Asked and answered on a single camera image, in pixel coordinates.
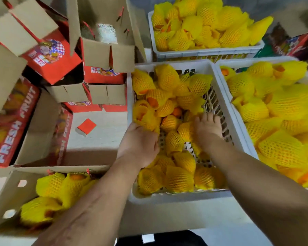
red paper piece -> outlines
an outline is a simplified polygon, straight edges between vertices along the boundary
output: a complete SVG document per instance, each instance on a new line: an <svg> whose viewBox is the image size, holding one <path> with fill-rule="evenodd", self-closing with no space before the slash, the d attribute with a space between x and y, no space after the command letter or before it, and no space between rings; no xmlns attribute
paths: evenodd
<svg viewBox="0 0 308 246"><path fill-rule="evenodd" d="M81 130L86 135L89 134L97 124L95 124L93 121L91 121L89 118L87 118L82 124L78 126L78 129Z"/></svg>

black pants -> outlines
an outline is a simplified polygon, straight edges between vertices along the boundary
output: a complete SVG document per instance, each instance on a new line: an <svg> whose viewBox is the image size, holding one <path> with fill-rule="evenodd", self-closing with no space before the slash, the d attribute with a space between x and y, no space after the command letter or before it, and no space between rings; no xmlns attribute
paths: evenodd
<svg viewBox="0 0 308 246"><path fill-rule="evenodd" d="M143 244L141 236L119 238L116 246L207 246L203 239L192 231L174 231L154 234L155 242Z"/></svg>

plastic basket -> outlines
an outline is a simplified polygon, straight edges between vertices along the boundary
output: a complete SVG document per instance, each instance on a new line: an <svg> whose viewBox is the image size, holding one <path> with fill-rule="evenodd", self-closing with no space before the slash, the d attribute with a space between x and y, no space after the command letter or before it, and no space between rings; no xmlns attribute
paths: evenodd
<svg viewBox="0 0 308 246"><path fill-rule="evenodd" d="M150 75L154 74L154 68L157 65L163 64L150 63L150 64L136 64L136 68L142 71L147 71ZM220 78L217 75L217 71L214 64L209 60L191 60L191 61L173 61L169 63L175 70L180 70L181 73L194 72L195 74L211 74L213 80L211 83L211 88L207 94L203 97L206 100L204 104L204 110L213 111L215 114L220 115L223 127L223 136L225 141L234 144L239 150L250 154L247 143L242 136L241 128L236 122L236 118L231 106L226 100L226 92L222 85ZM132 122L132 108L136 100L136 95L132 90L132 78L131 74L127 75L127 88L128 88L128 125ZM160 134L160 147L164 147L165 142L165 132ZM196 158L190 143L185 143L185 149L188 150L195 157L198 164L211 165L212 162L203 162ZM132 187L129 200L133 203L143 204L143 203L168 203L168 202L184 202L184 201L194 201L200 199L210 199L217 197L231 196L231 193L227 189L215 189L215 190L194 190L193 193L180 193L172 194L168 190L160 190L159 193L152 194L151 196L142 196L138 192L137 183Z"/></svg>
<svg viewBox="0 0 308 246"><path fill-rule="evenodd" d="M265 43L261 40L254 46L242 46L235 48L218 47L212 49L159 52L156 48L154 30L151 22L153 13L154 11L148 13L148 21L152 47L153 51L156 53L157 61L209 59L215 63L220 59L253 58L265 46Z"/></svg>
<svg viewBox="0 0 308 246"><path fill-rule="evenodd" d="M255 147L253 146L253 143L251 141L251 138L246 130L245 124L242 120L241 115L239 114L238 110L234 107L234 105L231 104L231 101L233 99L231 93L229 92L228 85L225 81L224 75L222 74L220 67L221 66L228 66L230 68L233 68L234 70L237 70L239 68L249 67L253 65L256 62L259 61L268 61L271 63L280 63L280 62L286 62L291 60L297 60L297 58L291 57L291 56L281 56L281 57L269 57L269 58L255 58L255 59L235 59L235 60L219 60L216 62L215 67L218 72L219 78L221 80L222 86L225 90L225 96L227 97L226 103L230 110L233 111L234 115L231 115L232 123L238 124L241 128L242 135L239 135L239 137L243 137L246 141L247 147L250 150L250 155L258 159L258 154L255 150ZM308 71L306 73L306 76L298 81L299 83L305 83L308 84Z"/></svg>

person's left arm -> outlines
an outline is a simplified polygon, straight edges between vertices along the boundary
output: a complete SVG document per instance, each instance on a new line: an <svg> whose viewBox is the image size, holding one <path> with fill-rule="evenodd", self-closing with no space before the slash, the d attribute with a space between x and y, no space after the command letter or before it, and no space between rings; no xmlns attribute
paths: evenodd
<svg viewBox="0 0 308 246"><path fill-rule="evenodd" d="M108 172L33 245L113 245L137 174L159 152L157 140L156 133L132 123Z"/></svg>

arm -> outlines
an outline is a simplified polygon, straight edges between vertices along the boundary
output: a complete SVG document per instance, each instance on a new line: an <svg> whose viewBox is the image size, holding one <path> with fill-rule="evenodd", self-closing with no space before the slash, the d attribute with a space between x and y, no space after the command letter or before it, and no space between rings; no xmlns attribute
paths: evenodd
<svg viewBox="0 0 308 246"><path fill-rule="evenodd" d="M197 117L195 135L235 199L275 246L308 245L308 190L226 143L219 116Z"/></svg>
<svg viewBox="0 0 308 246"><path fill-rule="evenodd" d="M139 170L159 152L157 134L132 123L106 174L34 246L114 245L127 197Z"/></svg>

